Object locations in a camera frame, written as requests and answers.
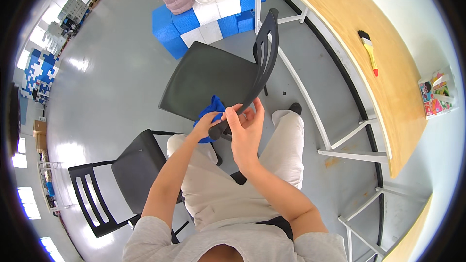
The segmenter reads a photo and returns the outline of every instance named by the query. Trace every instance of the black floor strip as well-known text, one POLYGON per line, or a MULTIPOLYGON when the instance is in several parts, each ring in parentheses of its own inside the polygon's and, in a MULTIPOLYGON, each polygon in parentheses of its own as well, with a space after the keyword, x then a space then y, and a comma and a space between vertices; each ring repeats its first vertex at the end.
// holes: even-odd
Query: black floor strip
MULTIPOLYGON (((296 6, 296 4, 294 4, 291 0, 283 0, 283 1, 286 4, 288 4, 296 12, 296 14, 301 14, 301 9, 299 9, 296 6)), ((356 90, 353 84, 353 81, 351 80, 348 72, 343 66, 343 63, 341 63, 340 58, 336 55, 335 51, 330 46, 329 42, 327 42, 327 40, 323 37, 322 33, 316 28, 314 24, 312 24, 312 22, 307 17, 304 20, 304 23, 311 29, 312 32, 314 32, 314 34, 319 39, 319 41, 321 42, 325 50, 327 50, 330 57, 335 62, 336 67, 338 67, 338 69, 340 70, 340 73, 343 76, 343 79, 348 85, 351 95, 354 98, 354 102, 356 103, 356 106, 358 107, 359 113, 361 114, 361 119, 362 120, 369 119, 367 116, 366 110, 364 109, 363 102, 361 101, 361 98, 359 97, 358 91, 356 90)), ((372 132, 371 125, 366 125, 366 132, 367 132, 367 137, 369 138, 370 148, 372 149, 373 152, 377 152, 377 144, 374 138, 374 133, 372 132)), ((377 173, 377 184, 379 187, 383 188, 382 169, 381 169, 380 163, 375 163, 375 166, 376 166, 376 173, 377 173)), ((380 222, 379 222, 379 233, 378 233, 378 239, 377 239, 377 245, 379 246, 380 246, 380 242, 382 241, 384 207, 385 206, 384 206, 383 195, 380 195, 379 196, 380 222)))

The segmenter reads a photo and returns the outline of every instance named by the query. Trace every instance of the gray t-shirt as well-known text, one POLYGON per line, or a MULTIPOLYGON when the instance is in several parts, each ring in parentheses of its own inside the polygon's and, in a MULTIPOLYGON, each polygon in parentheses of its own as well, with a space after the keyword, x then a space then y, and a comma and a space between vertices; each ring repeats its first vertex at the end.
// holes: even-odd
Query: gray t-shirt
POLYGON ((168 225, 145 216, 134 229, 123 251, 123 262, 196 262, 212 247, 234 247, 245 262, 345 262, 343 237, 307 233, 294 242, 277 226, 237 223, 205 229, 172 245, 168 225))

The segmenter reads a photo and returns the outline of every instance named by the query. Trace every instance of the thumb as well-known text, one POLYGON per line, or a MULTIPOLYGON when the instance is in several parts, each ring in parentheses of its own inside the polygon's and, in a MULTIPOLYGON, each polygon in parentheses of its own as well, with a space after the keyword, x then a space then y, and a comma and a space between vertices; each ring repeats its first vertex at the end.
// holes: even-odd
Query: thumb
POLYGON ((238 115, 233 110, 233 108, 227 107, 225 112, 226 112, 226 120, 228 121, 228 124, 230 125, 230 129, 232 130, 232 132, 238 131, 239 129, 243 128, 241 126, 238 115))

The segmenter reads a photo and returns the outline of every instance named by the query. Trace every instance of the fingers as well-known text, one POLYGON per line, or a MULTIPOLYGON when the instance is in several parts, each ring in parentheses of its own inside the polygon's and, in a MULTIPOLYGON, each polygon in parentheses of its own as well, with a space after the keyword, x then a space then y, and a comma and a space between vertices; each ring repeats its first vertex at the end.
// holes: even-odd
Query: fingers
POLYGON ((248 120, 253 120, 253 119, 254 119, 255 113, 254 113, 254 110, 253 110, 252 107, 248 107, 248 108, 243 112, 243 114, 246 115, 246 119, 248 119, 248 120))
POLYGON ((241 103, 236 103, 234 106, 232 106, 233 110, 234 111, 238 111, 238 109, 240 109, 243 105, 241 103))
POLYGON ((240 119, 238 118, 238 115, 236 114, 236 111, 233 108, 227 107, 225 112, 226 112, 226 119, 228 121, 228 124, 230 125, 230 129, 233 134, 236 131, 243 129, 240 123, 240 119))
POLYGON ((212 124, 210 124, 210 127, 213 127, 214 125, 218 125, 219 123, 221 123, 222 120, 221 119, 217 119, 216 121, 214 121, 212 124))
MULTIPOLYGON (((242 106, 243 106, 243 105, 242 105, 241 103, 236 103, 234 106, 232 106, 232 108, 233 108, 234 111, 237 112, 238 109, 240 109, 242 106)), ((238 117, 239 117, 241 123, 244 123, 244 122, 246 121, 246 118, 244 117, 243 114, 240 114, 238 117)), ((224 112, 223 115, 222 115, 222 120, 226 120, 226 114, 225 114, 225 112, 224 112)))
POLYGON ((262 106, 262 102, 260 102, 259 97, 256 97, 256 99, 254 99, 253 103, 254 103, 254 107, 256 109, 256 114, 255 114, 255 117, 254 117, 254 121, 257 120, 260 123, 264 122, 264 107, 262 106))
POLYGON ((217 116, 217 114, 221 114, 221 112, 206 113, 206 114, 203 115, 203 117, 201 119, 205 119, 206 122, 208 121, 209 123, 211 123, 213 118, 215 118, 217 116))

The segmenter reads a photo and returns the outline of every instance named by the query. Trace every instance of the person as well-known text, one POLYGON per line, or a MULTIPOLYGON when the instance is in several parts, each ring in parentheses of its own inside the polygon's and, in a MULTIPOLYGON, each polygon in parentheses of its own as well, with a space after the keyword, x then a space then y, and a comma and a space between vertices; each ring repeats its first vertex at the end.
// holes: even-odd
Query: person
POLYGON ((302 185, 304 122, 301 107, 272 114, 275 131, 258 158, 264 108, 254 100, 228 107, 222 120, 232 131, 233 157, 245 184, 236 183, 210 157, 211 144, 198 144, 220 120, 205 114, 188 136, 170 137, 166 164, 152 185, 142 217, 124 248, 125 262, 346 261, 344 241, 329 234, 302 185), (179 190, 198 233, 171 243, 179 190))

